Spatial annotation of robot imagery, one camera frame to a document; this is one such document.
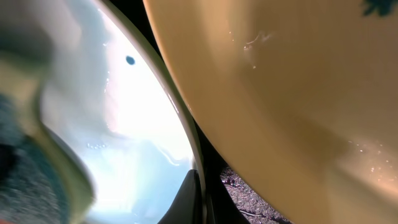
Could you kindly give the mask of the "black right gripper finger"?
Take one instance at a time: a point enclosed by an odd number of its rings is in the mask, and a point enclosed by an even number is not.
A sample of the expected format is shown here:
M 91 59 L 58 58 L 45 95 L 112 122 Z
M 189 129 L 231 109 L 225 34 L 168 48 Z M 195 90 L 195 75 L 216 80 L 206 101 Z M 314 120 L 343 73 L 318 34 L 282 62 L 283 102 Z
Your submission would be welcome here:
M 202 224 L 202 198 L 198 172 L 187 172 L 170 208 L 158 224 Z

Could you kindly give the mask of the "light blue plate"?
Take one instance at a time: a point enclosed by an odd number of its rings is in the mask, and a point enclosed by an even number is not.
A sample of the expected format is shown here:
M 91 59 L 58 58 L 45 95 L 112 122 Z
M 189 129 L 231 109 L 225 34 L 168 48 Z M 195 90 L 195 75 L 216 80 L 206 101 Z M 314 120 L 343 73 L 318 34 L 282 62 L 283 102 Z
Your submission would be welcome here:
M 37 1 L 53 41 L 41 120 L 93 189 L 84 223 L 158 223 L 191 169 L 190 114 L 163 60 L 111 2 Z

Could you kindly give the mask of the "green yellow sponge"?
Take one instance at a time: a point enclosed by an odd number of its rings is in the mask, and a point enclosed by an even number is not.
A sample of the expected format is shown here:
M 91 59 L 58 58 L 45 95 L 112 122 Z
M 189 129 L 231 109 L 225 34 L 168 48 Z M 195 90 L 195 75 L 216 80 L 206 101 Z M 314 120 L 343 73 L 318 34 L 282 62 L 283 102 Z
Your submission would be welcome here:
M 93 189 L 40 120 L 52 45 L 39 29 L 1 26 L 1 222 L 81 223 Z

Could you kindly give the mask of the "yellow plate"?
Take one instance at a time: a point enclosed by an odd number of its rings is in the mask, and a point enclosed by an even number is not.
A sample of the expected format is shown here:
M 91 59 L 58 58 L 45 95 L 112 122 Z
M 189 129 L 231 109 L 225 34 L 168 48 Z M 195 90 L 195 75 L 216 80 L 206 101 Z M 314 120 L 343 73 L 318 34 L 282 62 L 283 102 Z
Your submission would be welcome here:
M 397 222 L 397 2 L 153 0 L 223 159 L 294 223 Z

